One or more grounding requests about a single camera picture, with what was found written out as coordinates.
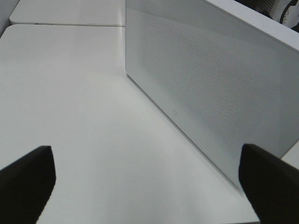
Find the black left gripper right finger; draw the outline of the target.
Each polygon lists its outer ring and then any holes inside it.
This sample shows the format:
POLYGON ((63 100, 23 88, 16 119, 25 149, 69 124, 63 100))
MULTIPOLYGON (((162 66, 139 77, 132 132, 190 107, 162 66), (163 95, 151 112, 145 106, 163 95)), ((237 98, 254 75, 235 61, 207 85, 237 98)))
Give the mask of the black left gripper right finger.
POLYGON ((299 171, 254 144, 242 147, 238 178, 262 224, 299 222, 299 171))

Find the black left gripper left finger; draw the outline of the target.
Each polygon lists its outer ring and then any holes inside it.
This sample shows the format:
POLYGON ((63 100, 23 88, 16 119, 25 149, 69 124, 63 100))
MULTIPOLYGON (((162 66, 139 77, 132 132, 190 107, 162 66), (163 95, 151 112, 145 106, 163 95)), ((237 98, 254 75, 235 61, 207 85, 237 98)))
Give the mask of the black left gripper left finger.
POLYGON ((51 146, 40 146, 0 170, 0 222, 35 224, 56 184, 51 146))

